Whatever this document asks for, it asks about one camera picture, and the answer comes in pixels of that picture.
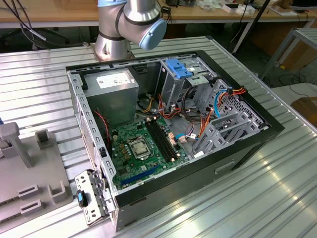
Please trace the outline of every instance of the workbench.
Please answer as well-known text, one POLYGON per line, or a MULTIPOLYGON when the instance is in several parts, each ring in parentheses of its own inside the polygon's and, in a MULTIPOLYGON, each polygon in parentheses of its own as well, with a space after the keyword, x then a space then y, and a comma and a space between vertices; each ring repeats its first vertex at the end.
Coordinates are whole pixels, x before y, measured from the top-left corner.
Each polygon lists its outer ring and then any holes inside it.
POLYGON ((285 130, 241 168, 115 233, 110 219, 88 228, 74 177, 91 168, 77 125, 65 67, 97 62, 90 47, 0 55, 0 117, 21 137, 47 128, 58 141, 72 203, 2 237, 316 237, 316 129, 283 103, 215 40, 163 40, 136 57, 204 50, 267 109, 285 130))

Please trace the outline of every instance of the cpu socket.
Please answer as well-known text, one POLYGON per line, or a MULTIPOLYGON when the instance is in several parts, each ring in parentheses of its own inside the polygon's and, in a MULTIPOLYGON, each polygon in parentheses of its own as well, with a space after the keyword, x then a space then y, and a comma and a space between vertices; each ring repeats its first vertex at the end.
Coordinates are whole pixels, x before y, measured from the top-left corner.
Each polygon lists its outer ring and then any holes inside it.
POLYGON ((135 158, 139 160, 146 160, 151 154, 145 140, 140 138, 136 141, 130 142, 129 146, 131 147, 132 153, 135 158))

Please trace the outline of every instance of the ram slot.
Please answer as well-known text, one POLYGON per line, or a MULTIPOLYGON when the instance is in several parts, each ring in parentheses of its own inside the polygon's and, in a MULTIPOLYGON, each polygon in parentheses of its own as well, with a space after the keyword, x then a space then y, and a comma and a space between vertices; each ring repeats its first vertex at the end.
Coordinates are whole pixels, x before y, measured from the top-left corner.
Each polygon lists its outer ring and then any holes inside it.
POLYGON ((157 145, 159 151, 162 153, 165 161, 170 162, 173 158, 177 159, 175 151, 166 139, 164 133, 162 132, 157 122, 155 120, 147 121, 145 123, 145 126, 148 129, 155 144, 157 145))

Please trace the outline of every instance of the wooden desk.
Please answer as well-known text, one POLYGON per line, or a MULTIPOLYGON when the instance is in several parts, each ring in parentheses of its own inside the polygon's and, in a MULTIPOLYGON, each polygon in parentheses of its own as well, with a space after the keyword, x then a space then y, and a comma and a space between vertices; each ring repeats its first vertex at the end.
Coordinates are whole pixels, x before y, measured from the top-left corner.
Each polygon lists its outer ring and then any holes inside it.
MULTIPOLYGON (((166 5, 165 0, 158 0, 161 6, 166 5)), ((65 10, 61 7, 59 0, 21 0, 22 4, 27 7, 26 11, 32 22, 33 27, 78 27, 78 26, 98 26, 98 8, 83 9, 83 10, 65 10)), ((247 26, 240 37, 234 52, 238 50, 247 31, 250 29, 252 22, 258 12, 249 15, 246 14, 242 22, 247 22, 247 26)), ((26 18, 21 13, 21 18, 25 21, 26 18)), ((305 27, 310 27, 317 14, 313 11, 300 13, 298 16, 281 16, 271 10, 266 10, 259 22, 292 22, 305 21, 305 27)), ((179 6, 172 7, 172 23, 187 24, 187 23, 228 23, 239 22, 241 15, 236 13, 227 13, 222 9, 213 11, 205 11, 202 8, 195 6, 179 6)), ((19 28, 20 25, 15 16, 5 10, 0 10, 0 28, 19 28)))

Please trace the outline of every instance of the blue cable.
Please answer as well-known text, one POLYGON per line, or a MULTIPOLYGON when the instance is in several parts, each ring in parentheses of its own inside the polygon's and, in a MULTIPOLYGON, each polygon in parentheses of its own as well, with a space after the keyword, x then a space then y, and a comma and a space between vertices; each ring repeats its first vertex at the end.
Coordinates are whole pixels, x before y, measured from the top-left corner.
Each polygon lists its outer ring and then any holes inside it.
POLYGON ((220 117, 220 115, 219 115, 218 108, 217 108, 217 100, 218 100, 220 93, 224 93, 224 92, 226 92, 226 90, 219 91, 214 98, 214 113, 216 113, 218 118, 220 117))
POLYGON ((178 140, 183 135, 186 135, 186 134, 178 134, 178 135, 175 136, 175 139, 178 140))

